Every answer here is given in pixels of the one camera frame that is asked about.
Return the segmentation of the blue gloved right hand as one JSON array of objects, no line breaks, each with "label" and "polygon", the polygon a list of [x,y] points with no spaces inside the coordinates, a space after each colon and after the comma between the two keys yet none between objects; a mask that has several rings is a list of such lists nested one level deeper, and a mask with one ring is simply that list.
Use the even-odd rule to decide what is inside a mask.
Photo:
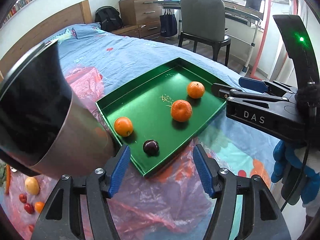
[{"label": "blue gloved right hand", "polygon": [[319,206],[319,148],[280,141],[273,150],[271,181],[281,181],[281,196],[291,205]]}]

